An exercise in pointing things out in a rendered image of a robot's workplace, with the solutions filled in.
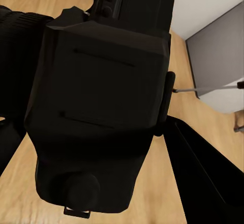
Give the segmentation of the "camera tripod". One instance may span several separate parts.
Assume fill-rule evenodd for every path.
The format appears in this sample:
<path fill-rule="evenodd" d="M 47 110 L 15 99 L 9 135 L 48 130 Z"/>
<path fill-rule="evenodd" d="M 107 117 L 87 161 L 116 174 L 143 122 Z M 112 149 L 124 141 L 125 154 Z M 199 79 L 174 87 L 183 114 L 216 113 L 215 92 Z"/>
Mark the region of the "camera tripod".
<path fill-rule="evenodd" d="M 244 89 L 244 81 L 237 82 L 236 85 L 224 86 L 224 87 L 210 87 L 210 88 L 197 88 L 197 89 L 184 89 L 184 90 L 172 90 L 174 93 L 178 92 L 190 92 L 190 91 L 205 91 L 205 90 L 221 90 L 221 89 Z"/>

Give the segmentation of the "digital camera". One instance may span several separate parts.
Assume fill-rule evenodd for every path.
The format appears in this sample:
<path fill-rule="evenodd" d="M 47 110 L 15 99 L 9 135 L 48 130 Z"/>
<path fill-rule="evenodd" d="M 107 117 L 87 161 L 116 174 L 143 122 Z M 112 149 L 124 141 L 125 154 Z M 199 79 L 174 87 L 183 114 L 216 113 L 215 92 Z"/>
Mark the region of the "digital camera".
<path fill-rule="evenodd" d="M 128 209 L 162 136 L 174 0 L 94 0 L 53 17 L 0 6 L 0 117 L 22 115 L 36 191 L 64 214 Z"/>

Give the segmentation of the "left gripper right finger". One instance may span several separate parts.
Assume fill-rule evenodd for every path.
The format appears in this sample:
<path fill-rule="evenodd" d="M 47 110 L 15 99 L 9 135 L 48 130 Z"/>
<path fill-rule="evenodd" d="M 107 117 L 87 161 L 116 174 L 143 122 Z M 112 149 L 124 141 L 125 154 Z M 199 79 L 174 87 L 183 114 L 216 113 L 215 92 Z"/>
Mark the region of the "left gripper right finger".
<path fill-rule="evenodd" d="M 163 132 L 188 224 L 244 224 L 244 172 L 185 121 Z"/>

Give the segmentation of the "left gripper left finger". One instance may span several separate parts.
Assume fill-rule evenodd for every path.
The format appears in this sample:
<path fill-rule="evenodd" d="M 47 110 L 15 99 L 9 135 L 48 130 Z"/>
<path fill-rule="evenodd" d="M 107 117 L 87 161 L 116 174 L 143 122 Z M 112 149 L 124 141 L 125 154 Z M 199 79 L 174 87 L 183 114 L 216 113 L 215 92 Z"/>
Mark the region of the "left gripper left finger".
<path fill-rule="evenodd" d="M 22 115 L 0 121 L 0 176 L 27 134 Z"/>

